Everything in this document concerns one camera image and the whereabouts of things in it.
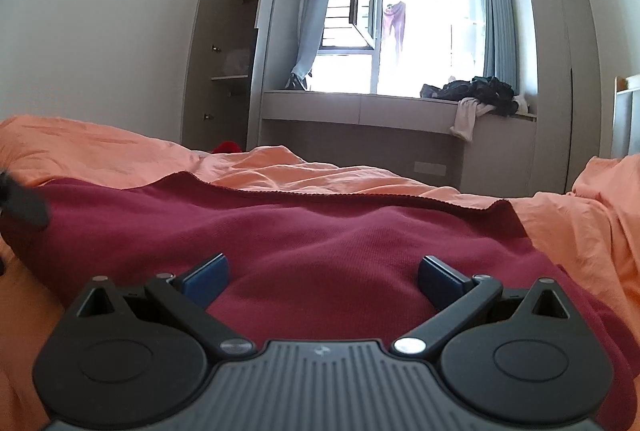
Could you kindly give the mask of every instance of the black clothes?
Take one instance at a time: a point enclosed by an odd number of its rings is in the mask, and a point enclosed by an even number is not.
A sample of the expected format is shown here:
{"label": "black clothes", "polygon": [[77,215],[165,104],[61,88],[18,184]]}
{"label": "black clothes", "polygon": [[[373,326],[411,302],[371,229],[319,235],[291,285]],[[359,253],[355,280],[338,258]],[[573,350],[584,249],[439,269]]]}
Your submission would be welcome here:
{"label": "black clothes", "polygon": [[452,81],[444,88],[424,85],[420,97],[461,101],[473,97],[484,104],[495,106],[495,112],[501,116],[512,116],[518,111],[518,103],[513,100],[515,93],[511,85],[496,77],[474,77],[471,81]]}

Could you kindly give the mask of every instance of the bed headboard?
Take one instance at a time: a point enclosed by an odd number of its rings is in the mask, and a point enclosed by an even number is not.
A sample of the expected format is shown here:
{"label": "bed headboard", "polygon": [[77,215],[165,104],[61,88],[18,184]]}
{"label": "bed headboard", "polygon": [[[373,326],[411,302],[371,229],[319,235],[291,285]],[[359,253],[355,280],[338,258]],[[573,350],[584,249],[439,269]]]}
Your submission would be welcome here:
{"label": "bed headboard", "polygon": [[640,153],[640,75],[616,79],[611,157]]}

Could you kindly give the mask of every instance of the orange bedsheet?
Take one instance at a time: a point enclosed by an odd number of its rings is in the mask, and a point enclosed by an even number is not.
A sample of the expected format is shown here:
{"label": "orange bedsheet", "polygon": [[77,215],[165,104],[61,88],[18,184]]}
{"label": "orange bedsheet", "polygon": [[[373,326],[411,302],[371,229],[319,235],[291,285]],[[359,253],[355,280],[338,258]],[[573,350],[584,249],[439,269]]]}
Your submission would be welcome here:
{"label": "orange bedsheet", "polygon": [[[73,177],[129,188],[189,170],[206,182],[248,190],[406,194],[471,207],[495,201],[386,170],[306,163],[281,147],[204,156],[116,128],[31,116],[0,125],[0,166],[28,185]],[[640,342],[640,156],[593,159],[573,193],[511,202],[533,244],[612,307]],[[0,244],[8,264],[0,277],[0,430],[33,431],[46,415],[31,385],[31,364],[62,308]]]}

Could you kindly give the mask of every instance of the blue curtain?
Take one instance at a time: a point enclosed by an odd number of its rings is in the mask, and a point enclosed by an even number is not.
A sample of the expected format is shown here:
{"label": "blue curtain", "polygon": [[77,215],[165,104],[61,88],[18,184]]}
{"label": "blue curtain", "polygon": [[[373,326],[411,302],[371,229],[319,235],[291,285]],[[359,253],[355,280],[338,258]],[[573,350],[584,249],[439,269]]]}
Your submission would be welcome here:
{"label": "blue curtain", "polygon": [[486,1],[484,75],[495,76],[518,93],[516,29],[511,0]]}
{"label": "blue curtain", "polygon": [[324,17],[329,0],[305,0],[300,19],[298,62],[293,67],[285,89],[306,90],[306,75],[311,71],[324,30]]}

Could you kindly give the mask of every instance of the wall outlet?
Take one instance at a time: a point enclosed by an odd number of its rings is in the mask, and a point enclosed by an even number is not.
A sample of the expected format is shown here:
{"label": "wall outlet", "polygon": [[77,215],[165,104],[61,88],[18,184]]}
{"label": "wall outlet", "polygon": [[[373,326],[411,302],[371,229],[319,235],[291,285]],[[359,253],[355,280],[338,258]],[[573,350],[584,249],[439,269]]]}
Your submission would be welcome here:
{"label": "wall outlet", "polygon": [[414,171],[425,175],[446,176],[447,166],[432,162],[414,162]]}

